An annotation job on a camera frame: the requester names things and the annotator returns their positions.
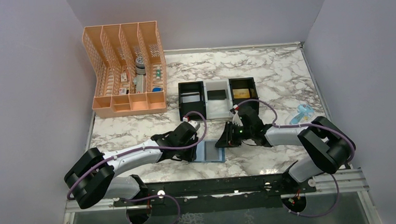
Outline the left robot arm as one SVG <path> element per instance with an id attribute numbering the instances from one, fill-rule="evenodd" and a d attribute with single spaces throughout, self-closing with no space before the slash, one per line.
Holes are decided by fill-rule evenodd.
<path id="1" fill-rule="evenodd" d="M 107 153 L 96 147 L 87 150 L 64 176 L 69 188 L 67 199 L 75 200 L 82 209 L 104 198 L 127 198 L 133 204 L 141 204 L 146 199 L 142 180 L 134 175 L 118 176 L 163 160 L 192 161 L 201 141 L 197 136 L 199 128 L 197 121 L 186 121 L 173 131 L 153 135 L 134 147 Z"/>

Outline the blue card holder wallet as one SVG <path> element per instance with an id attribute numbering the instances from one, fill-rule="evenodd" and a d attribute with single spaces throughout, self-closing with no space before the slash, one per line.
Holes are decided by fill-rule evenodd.
<path id="1" fill-rule="evenodd" d="M 224 163 L 225 149 L 215 147 L 217 140 L 203 140 L 196 146 L 193 163 Z"/>

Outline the silver crest card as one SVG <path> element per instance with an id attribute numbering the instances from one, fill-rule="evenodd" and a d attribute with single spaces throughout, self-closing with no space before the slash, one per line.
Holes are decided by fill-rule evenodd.
<path id="1" fill-rule="evenodd" d="M 201 96 L 196 93 L 196 94 L 185 94 L 181 96 L 181 102 L 182 103 L 193 103 L 193 102 L 200 102 Z"/>

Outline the grey card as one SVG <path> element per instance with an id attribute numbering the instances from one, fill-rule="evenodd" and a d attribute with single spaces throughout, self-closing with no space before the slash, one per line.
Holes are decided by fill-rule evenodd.
<path id="1" fill-rule="evenodd" d="M 204 159 L 209 162 L 219 162 L 222 160 L 221 150 L 215 146 L 217 141 L 206 141 L 204 145 Z"/>

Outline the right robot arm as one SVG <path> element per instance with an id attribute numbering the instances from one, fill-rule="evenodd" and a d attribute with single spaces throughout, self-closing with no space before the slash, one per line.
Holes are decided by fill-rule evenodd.
<path id="1" fill-rule="evenodd" d="M 250 106 L 232 110 L 234 118 L 225 124 L 215 146 L 229 148 L 252 140 L 256 146 L 275 147 L 280 145 L 303 146 L 307 156 L 293 163 L 282 174 L 282 187 L 295 193 L 315 175 L 333 174 L 341 165 L 351 160 L 356 146 L 342 131 L 326 117 L 316 117 L 311 123 L 296 125 L 267 124 Z"/>

